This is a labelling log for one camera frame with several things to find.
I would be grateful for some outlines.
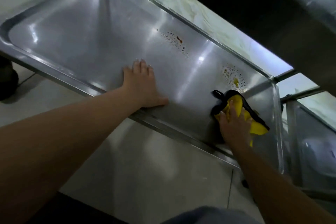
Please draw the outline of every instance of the person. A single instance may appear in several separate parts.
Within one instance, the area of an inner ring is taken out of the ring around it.
[[[0,128],[0,222],[23,223],[48,202],[103,140],[141,107],[167,105],[154,71],[141,60],[123,69],[113,91]],[[220,130],[266,223],[336,223],[249,147],[250,122],[220,117]],[[243,213],[202,207],[166,223],[255,223]]]

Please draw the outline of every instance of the yellow and black cloth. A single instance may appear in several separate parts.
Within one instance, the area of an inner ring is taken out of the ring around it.
[[[250,129],[251,134],[263,135],[270,130],[266,123],[255,113],[254,110],[252,110],[252,108],[246,102],[245,98],[238,91],[228,90],[227,92],[225,92],[225,94],[223,94],[218,90],[214,90],[212,94],[215,98],[221,100],[221,103],[219,105],[216,105],[211,110],[211,115],[214,116],[217,121],[219,121],[220,119],[220,111],[223,111],[226,114],[227,119],[230,120],[229,101],[232,100],[237,112],[237,116],[240,116],[242,108],[244,107],[246,110],[246,112],[244,113],[244,119],[253,119]]]

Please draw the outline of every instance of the tile floor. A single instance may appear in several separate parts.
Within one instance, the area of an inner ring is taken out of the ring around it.
[[[0,125],[84,99],[14,68],[21,84],[0,103]],[[160,223],[202,205],[240,209],[263,222],[240,180],[213,156],[126,119],[60,191],[130,224]]]

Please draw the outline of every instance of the black object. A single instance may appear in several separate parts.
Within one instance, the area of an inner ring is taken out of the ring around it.
[[[19,76],[12,62],[0,56],[0,101],[9,98],[18,87]]]
[[[262,118],[260,118],[255,113],[255,111],[249,106],[249,104],[247,103],[247,101],[245,100],[245,98],[242,96],[242,94],[240,94],[238,91],[236,91],[236,90],[228,90],[227,92],[225,92],[225,94],[223,94],[219,90],[214,90],[212,92],[212,95],[215,98],[218,98],[219,100],[222,101],[219,105],[216,105],[215,107],[212,108],[212,110],[211,110],[211,115],[212,116],[219,114],[219,112],[221,110],[223,110],[227,106],[229,98],[233,97],[234,95],[240,95],[241,99],[243,101],[243,107],[245,108],[246,111],[248,111],[250,113],[252,119],[254,119],[256,122],[258,122],[261,125],[263,125],[267,130],[270,130],[270,128],[266,125],[266,123],[264,122],[264,120]]]
[[[60,192],[42,207],[28,224],[39,223],[108,223],[127,224]]]

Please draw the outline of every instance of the person's left hand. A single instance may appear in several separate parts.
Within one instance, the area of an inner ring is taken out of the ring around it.
[[[140,101],[142,107],[167,105],[168,98],[160,96],[157,91],[154,70],[147,66],[145,60],[134,61],[133,69],[124,67],[123,88]]]

